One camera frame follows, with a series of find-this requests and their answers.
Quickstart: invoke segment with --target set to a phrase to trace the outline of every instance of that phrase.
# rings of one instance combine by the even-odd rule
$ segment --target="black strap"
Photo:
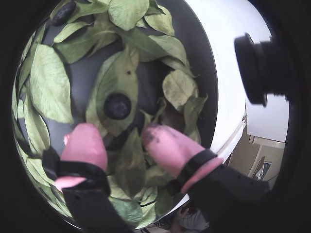
[[[108,196],[111,193],[106,173],[96,165],[83,162],[60,161],[57,167],[57,175],[59,177],[84,177],[87,178],[89,182],[95,182],[101,185]]]
[[[185,183],[195,174],[195,172],[209,160],[216,158],[217,155],[214,154],[210,149],[206,149],[200,153],[193,156],[184,166],[184,168],[179,173],[177,180],[180,187],[183,187]]]
[[[100,183],[86,180],[62,191],[72,217],[84,232],[133,233],[113,208]]]

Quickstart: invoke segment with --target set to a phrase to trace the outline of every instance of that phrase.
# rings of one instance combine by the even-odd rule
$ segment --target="dried leaf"
[[[194,74],[191,72],[191,69],[189,66],[185,66],[182,64],[182,62],[176,58],[173,57],[163,57],[160,59],[161,62],[168,65],[169,67],[173,69],[179,69],[183,71],[185,74],[189,75],[190,77],[194,78]]]
[[[109,176],[115,173],[116,164],[120,155],[120,151],[107,151],[108,165],[106,168],[106,174]]]
[[[24,118],[24,102],[21,99],[18,101],[17,117]]]
[[[86,108],[86,121],[96,126],[96,128],[101,133],[101,136],[104,137],[108,132],[106,128],[102,125],[101,121],[98,118],[97,111],[96,111],[96,97],[98,93],[99,84],[101,83],[105,73],[108,71],[110,66],[115,62],[115,60],[120,56],[121,52],[117,52],[111,57],[109,57],[105,62],[102,64],[100,70],[97,73],[93,90],[91,92],[88,105]]]
[[[132,228],[135,228],[142,220],[142,210],[137,202],[122,201],[109,198],[120,217]]]
[[[179,59],[184,65],[187,65],[187,54],[183,44],[175,37],[163,35],[163,36],[149,36],[158,45],[160,45],[167,54],[171,57]]]
[[[152,166],[146,170],[146,186],[164,186],[174,177],[159,165]]]
[[[128,44],[139,51],[139,60],[141,62],[150,62],[169,54],[154,40],[141,32],[138,28],[125,32],[115,28],[116,33],[121,36],[123,43]]]
[[[164,187],[158,190],[158,195],[155,200],[155,213],[157,216],[162,216],[169,212],[173,205],[173,197],[169,194]]]
[[[193,130],[191,133],[185,133],[189,138],[191,138],[193,141],[197,142],[198,144],[201,144],[201,136],[200,132],[197,126],[194,126]]]
[[[153,29],[162,32],[166,35],[175,35],[175,30],[172,25],[172,15],[164,6],[159,6],[164,14],[145,16],[148,25]]]
[[[108,5],[100,1],[93,1],[93,3],[77,2],[77,6],[74,12],[72,13],[70,19],[68,20],[68,23],[74,22],[79,17],[102,13],[107,10],[108,10]]]
[[[198,97],[198,86],[196,82],[180,70],[169,73],[163,81],[163,92],[165,98],[182,112],[184,105],[190,97]]]
[[[185,118],[185,135],[192,135],[193,138],[197,138],[195,136],[197,133],[194,133],[193,131],[196,129],[196,122],[198,121],[200,112],[202,111],[204,104],[207,100],[206,98],[194,98],[191,97],[185,104],[184,108],[184,118]]]
[[[40,30],[38,36],[36,37],[34,44],[30,48],[21,68],[20,68],[20,77],[18,82],[18,92],[17,95],[19,95],[19,92],[25,83],[26,79],[28,78],[30,74],[31,67],[33,65],[34,57],[35,57],[35,51],[37,48],[38,43],[42,42],[43,36],[45,31],[45,24],[43,25],[42,29]]]
[[[67,3],[71,2],[71,0],[61,0],[60,3],[58,3],[58,5],[53,9],[53,11],[50,14],[50,19],[53,19],[53,17],[56,15],[56,13],[60,10],[60,8],[62,8],[63,6],[65,6]]]
[[[145,185],[146,167],[137,128],[128,136],[116,165],[116,178],[123,191],[135,196]]]
[[[134,28],[147,12],[149,0],[111,0],[110,20],[125,31]]]
[[[77,21],[74,23],[67,24],[62,31],[54,38],[54,43],[60,43],[63,42],[65,39],[67,39],[70,35],[72,35],[77,30],[85,27],[87,23],[83,21]]]
[[[141,210],[142,210],[142,221],[139,222],[139,225],[136,227],[136,229],[141,229],[143,227],[147,227],[156,220],[155,205],[156,205],[155,203],[152,203],[150,205],[147,205],[147,206],[144,206],[141,208]]]
[[[158,15],[158,14],[165,14],[164,11],[158,6],[156,0],[149,1],[149,8],[147,10],[146,15]]]
[[[164,112],[164,110],[165,110],[165,108],[166,108],[166,106],[167,106],[166,100],[165,100],[164,98],[160,98],[160,99],[158,100],[158,103],[159,103],[159,102],[161,102],[161,103],[160,103],[160,108],[159,108],[159,110],[157,111],[157,113],[156,113],[156,115],[155,115],[155,118],[154,118],[154,120],[152,121],[152,123],[158,123],[159,117],[160,117],[161,114]]]
[[[44,120],[31,103],[29,92],[26,95],[24,108],[25,124],[32,153],[42,156],[43,151],[50,147],[50,135]]]
[[[142,188],[134,197],[128,196],[119,186],[117,179],[114,175],[110,175],[107,177],[109,186],[111,189],[110,196],[113,198],[117,198],[124,201],[140,201],[147,191],[147,187]]]
[[[178,112],[170,103],[167,104],[167,107],[161,114],[160,120],[162,125],[170,126],[180,132],[183,132],[185,128],[183,114]]]
[[[140,110],[140,111],[144,114],[144,117],[145,117],[145,120],[144,120],[144,128],[145,128],[147,125],[149,125],[151,123],[153,116],[146,113],[143,110]]]
[[[132,63],[129,47],[111,63],[110,67],[102,75],[96,97],[96,111],[102,125],[115,137],[128,128],[133,122],[138,102],[138,79],[136,67]],[[131,112],[123,120],[109,118],[104,112],[104,104],[112,93],[123,93],[131,101]]]
[[[29,88],[32,103],[43,116],[62,123],[73,123],[69,78],[53,48],[38,44]]]
[[[21,60],[24,61],[25,60],[25,57],[30,49],[30,46],[31,46],[31,43],[33,41],[33,38],[35,37],[35,32],[32,34],[32,36],[29,38],[25,48],[24,48],[24,51],[23,51],[23,54],[21,56]]]
[[[140,28],[147,28],[148,25],[145,23],[144,19],[141,18],[140,20],[138,20],[136,27],[140,27]]]

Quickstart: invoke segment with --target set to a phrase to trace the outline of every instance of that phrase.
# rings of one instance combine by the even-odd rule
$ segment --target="black rim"
[[[3,40],[0,58],[0,94],[3,106],[1,119],[1,145],[2,162],[0,174],[2,187],[1,192],[2,219],[7,227],[21,232],[38,232],[44,229],[45,232],[79,232],[56,214],[43,198],[34,189],[30,180],[20,163],[11,131],[11,91],[14,72],[17,68],[18,57],[21,55],[22,47],[26,44],[27,38],[35,29],[36,22],[44,18],[49,9],[58,1],[56,0],[32,0],[7,1],[3,9],[14,9],[15,18],[12,15],[2,15]],[[293,58],[293,67],[297,76],[295,77],[294,97],[290,104],[290,117],[288,136],[281,171],[277,182],[270,196],[265,202],[257,218],[254,216],[248,224],[241,223],[240,232],[247,225],[251,232],[276,232],[293,229],[294,232],[301,232],[306,224],[310,222],[309,216],[304,214],[308,210],[307,197],[311,196],[310,189],[310,141],[308,133],[311,130],[311,33],[310,17],[307,12],[310,9],[302,1],[282,1],[282,6],[276,1],[251,0],[257,9],[269,21],[277,35],[281,46],[286,49]],[[269,228],[262,221],[269,221],[273,217],[274,222],[268,223]]]

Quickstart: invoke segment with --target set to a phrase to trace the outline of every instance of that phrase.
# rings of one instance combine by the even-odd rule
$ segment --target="white wall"
[[[218,115],[211,149],[217,152],[240,124],[245,91],[234,49],[234,39],[249,33],[255,43],[270,40],[270,31],[247,0],[186,0],[201,21],[210,41],[218,75]],[[269,96],[268,107],[247,104],[249,134],[283,141],[286,137],[286,101]]]

